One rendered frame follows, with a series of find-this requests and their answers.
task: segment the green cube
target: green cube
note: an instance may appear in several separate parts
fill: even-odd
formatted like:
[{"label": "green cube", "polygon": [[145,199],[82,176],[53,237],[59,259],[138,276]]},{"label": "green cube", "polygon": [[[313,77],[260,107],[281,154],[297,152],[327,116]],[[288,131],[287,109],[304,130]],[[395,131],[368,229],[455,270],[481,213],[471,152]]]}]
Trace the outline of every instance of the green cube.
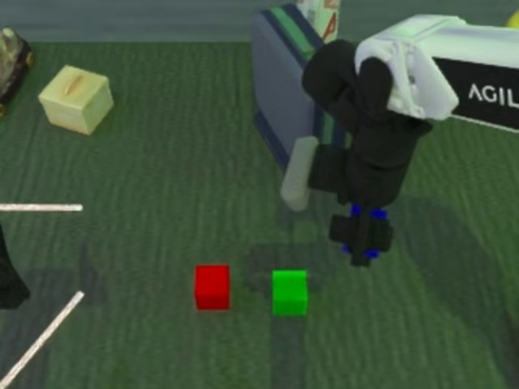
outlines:
[{"label": "green cube", "polygon": [[272,313],[276,316],[304,316],[308,311],[306,270],[272,272]]}]

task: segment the yellow cube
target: yellow cube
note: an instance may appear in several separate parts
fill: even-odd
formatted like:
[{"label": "yellow cube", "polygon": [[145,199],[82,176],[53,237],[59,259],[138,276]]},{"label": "yellow cube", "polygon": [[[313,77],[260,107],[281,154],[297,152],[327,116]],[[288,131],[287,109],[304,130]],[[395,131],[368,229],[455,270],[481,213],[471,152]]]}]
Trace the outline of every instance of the yellow cube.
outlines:
[{"label": "yellow cube", "polygon": [[38,96],[49,122],[90,135],[114,106],[109,80],[65,66]]}]

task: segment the white field marking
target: white field marking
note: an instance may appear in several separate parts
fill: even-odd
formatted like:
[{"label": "white field marking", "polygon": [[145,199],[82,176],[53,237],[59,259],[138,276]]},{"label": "white field marking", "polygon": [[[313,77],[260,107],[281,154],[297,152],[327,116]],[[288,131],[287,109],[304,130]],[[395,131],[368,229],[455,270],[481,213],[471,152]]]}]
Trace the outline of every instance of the white field marking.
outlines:
[{"label": "white field marking", "polygon": [[19,359],[19,361],[12,367],[7,375],[0,381],[0,389],[6,389],[18,374],[24,369],[24,367],[32,360],[40,348],[42,348],[45,342],[54,334],[59,326],[63,324],[66,317],[72,312],[72,310],[79,304],[83,299],[84,293],[79,291],[73,296],[68,304],[62,309],[62,311],[56,316],[54,321],[43,331],[36,342],[34,342],[29,350]]},{"label": "white field marking", "polygon": [[81,204],[0,204],[0,212],[81,212]]}]

